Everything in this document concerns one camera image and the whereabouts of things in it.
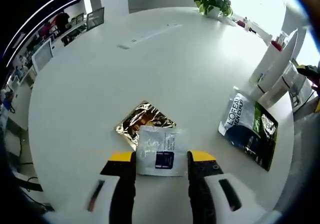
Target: packaging bag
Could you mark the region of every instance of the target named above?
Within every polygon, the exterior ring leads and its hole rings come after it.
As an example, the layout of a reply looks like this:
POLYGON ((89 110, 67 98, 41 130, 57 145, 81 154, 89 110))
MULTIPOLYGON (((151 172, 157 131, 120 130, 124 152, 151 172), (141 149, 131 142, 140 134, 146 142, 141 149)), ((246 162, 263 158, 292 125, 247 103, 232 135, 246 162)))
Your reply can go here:
POLYGON ((187 152, 179 129, 143 125, 136 150, 136 173, 184 176, 187 173, 187 152))
POLYGON ((269 171, 275 151, 278 122, 257 101, 234 87, 218 131, 269 171))

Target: table surface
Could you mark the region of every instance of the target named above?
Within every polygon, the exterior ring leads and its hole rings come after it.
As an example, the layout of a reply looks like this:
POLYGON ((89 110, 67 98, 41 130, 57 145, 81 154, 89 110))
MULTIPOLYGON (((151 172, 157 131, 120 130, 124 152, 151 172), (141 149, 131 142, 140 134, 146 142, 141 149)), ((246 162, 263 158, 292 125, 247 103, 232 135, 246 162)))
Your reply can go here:
MULTIPOLYGON (((187 148, 216 156, 272 210, 292 160, 289 95, 269 110, 279 122, 269 172, 218 133, 233 86, 246 86, 266 50, 259 37, 189 7, 136 12, 70 43, 37 76, 30 101, 30 148, 47 199, 83 208, 112 152, 132 150, 115 126, 146 100, 184 130, 187 148)), ((188 185, 187 177, 138 175, 133 222, 192 223, 188 185)))

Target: white plastic bag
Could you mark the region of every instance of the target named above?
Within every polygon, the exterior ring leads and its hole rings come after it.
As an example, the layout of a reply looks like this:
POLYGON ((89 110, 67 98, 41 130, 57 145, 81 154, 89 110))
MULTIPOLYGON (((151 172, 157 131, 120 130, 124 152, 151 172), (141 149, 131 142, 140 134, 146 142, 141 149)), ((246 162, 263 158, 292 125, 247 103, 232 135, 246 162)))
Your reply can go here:
POLYGON ((187 152, 180 130, 143 125, 136 150, 136 173, 184 176, 187 173, 187 152))

